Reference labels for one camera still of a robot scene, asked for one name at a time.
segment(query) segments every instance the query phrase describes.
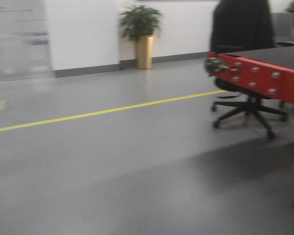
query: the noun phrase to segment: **gray floor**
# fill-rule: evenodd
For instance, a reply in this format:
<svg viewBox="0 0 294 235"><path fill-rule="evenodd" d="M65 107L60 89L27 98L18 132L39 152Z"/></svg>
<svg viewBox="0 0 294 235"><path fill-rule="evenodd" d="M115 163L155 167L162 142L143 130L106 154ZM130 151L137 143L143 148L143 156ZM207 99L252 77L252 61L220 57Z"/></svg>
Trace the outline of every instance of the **gray floor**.
<svg viewBox="0 0 294 235"><path fill-rule="evenodd" d="M216 91L202 63L0 83L0 128ZM269 141L216 96L1 131L0 235L294 235L293 106Z"/></svg>

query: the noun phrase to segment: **yellow floor line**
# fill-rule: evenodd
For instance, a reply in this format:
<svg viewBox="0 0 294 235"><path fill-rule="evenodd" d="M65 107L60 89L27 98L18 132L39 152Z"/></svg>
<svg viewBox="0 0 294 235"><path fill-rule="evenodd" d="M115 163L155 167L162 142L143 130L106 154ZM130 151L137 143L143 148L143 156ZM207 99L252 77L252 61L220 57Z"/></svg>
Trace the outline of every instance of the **yellow floor line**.
<svg viewBox="0 0 294 235"><path fill-rule="evenodd" d="M126 109L134 109L134 108L144 107L144 106L148 106L148 105L161 104L161 103L166 103L166 102L171 102L171 101L195 98L195 97L204 96L204 95L218 94L218 93L223 93L223 92L225 92L225 91L220 90L220 91L214 91L214 92L193 94L193 95L181 96L181 97L177 97L177 98L158 100L158 101L149 102L149 103L135 104L135 105L125 106L125 107L120 107L120 108L115 108L115 109L108 109L108 110L103 110L103 111L98 111L98 112L93 112L93 113L88 113L88 114L80 114L80 115L75 115L75 116L61 117L61 118L56 118L56 119L31 122L31 123L15 125L15 126L7 126L7 127L0 128L0 132L13 130L13 129L19 129L19 128L23 128L23 127L53 123L53 122L58 122L58 121L66 121L66 120L72 120L72 119L77 119L77 118L84 118L84 117L95 116L95 115L99 115L99 114L112 113L112 112L126 110Z"/></svg>

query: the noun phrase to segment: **table top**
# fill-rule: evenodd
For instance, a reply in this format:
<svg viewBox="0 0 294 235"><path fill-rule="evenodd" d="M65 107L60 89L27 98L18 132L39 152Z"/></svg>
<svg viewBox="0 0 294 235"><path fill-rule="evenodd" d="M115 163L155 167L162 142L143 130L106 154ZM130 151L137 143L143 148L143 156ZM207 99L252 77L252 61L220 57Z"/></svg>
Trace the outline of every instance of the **table top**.
<svg viewBox="0 0 294 235"><path fill-rule="evenodd" d="M276 47L261 50L249 50L233 53L225 53L227 55L247 57L258 61L271 63L294 69L294 47Z"/></svg>

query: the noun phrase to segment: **gray baseboard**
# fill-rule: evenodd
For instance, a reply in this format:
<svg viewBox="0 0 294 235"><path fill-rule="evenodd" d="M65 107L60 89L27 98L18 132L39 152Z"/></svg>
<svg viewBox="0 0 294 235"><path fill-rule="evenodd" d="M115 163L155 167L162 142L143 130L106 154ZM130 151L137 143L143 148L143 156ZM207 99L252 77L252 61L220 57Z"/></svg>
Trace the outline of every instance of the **gray baseboard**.
<svg viewBox="0 0 294 235"><path fill-rule="evenodd" d="M202 58L207 58L207 55L208 55L208 52L198 52L198 53L190 53L190 54L153 57L152 63L158 64L158 63L181 61L181 60L202 59ZM122 69L135 67L135 60L122 60L120 61L120 66Z"/></svg>
<svg viewBox="0 0 294 235"><path fill-rule="evenodd" d="M69 69L69 70L55 70L55 77L72 77L79 75L88 75L95 73L103 73L103 72L114 72L120 71L120 64L116 65L104 65L104 66L94 66L94 67L86 67L86 68L77 68L77 69Z"/></svg>
<svg viewBox="0 0 294 235"><path fill-rule="evenodd" d="M158 64L158 63L181 61L181 60L202 59L206 57L207 57L207 52L181 54L181 55L169 55L169 56L154 57L152 59L152 63ZM120 64L116 64L116 65L94 66L94 67L77 68L77 69L69 69L69 70L55 70L54 74L55 74L55 77L72 77L72 76L88 75L88 74L95 74L95 73L114 72L114 71L120 71L121 69L132 68L132 67L135 67L135 60L122 60L120 61Z"/></svg>

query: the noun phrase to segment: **gold planter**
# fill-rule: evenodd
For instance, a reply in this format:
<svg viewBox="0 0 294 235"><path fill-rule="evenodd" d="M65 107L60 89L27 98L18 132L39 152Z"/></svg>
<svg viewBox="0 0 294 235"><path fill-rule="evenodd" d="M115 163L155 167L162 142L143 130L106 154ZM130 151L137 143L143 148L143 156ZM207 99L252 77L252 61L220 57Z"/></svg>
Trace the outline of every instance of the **gold planter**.
<svg viewBox="0 0 294 235"><path fill-rule="evenodd" d="M140 36L139 41L135 43L137 69L151 69L152 42L152 35L143 35Z"/></svg>

